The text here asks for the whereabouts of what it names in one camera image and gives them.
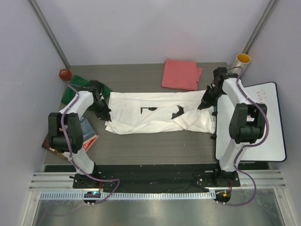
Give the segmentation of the white t shirt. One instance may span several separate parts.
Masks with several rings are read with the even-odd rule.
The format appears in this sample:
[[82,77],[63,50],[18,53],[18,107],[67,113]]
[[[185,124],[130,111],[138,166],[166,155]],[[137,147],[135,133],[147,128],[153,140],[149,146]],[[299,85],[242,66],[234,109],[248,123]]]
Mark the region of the white t shirt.
[[213,107],[199,110],[204,91],[118,93],[109,98],[106,131],[118,135],[193,131],[215,133]]

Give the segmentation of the white whiteboard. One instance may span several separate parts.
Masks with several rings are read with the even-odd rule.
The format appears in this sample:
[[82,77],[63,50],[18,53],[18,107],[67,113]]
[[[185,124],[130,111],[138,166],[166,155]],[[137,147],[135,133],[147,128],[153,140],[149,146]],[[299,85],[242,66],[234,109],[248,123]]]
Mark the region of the white whiteboard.
[[[285,140],[276,83],[267,82],[253,85],[246,87],[245,90],[253,101],[263,103],[267,106],[269,134],[262,145],[248,148],[242,157],[242,161],[285,161]],[[224,155],[230,142],[229,124],[234,108],[227,95],[223,95],[218,99],[215,149],[217,160]]]

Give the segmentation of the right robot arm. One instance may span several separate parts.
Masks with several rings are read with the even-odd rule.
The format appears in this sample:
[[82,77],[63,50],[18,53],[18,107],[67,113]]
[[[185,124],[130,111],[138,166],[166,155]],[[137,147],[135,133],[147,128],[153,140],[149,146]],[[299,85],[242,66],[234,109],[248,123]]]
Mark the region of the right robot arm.
[[248,97],[238,78],[215,78],[207,86],[198,109],[216,106],[222,95],[227,95],[235,108],[229,124],[230,142],[212,174],[206,176],[217,187],[230,186],[231,182],[237,180],[241,155],[246,148],[261,145],[269,133],[267,106]]

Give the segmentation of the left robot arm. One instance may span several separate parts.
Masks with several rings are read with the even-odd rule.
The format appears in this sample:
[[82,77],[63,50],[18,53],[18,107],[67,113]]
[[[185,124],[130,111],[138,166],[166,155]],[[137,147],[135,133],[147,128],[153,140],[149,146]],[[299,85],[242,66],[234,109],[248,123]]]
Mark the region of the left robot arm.
[[85,87],[75,91],[75,97],[61,111],[48,116],[49,146],[62,153],[76,169],[74,186],[94,188],[101,179],[96,164],[83,148],[83,132],[80,119],[92,107],[99,120],[111,121],[110,112],[102,94],[97,89]]

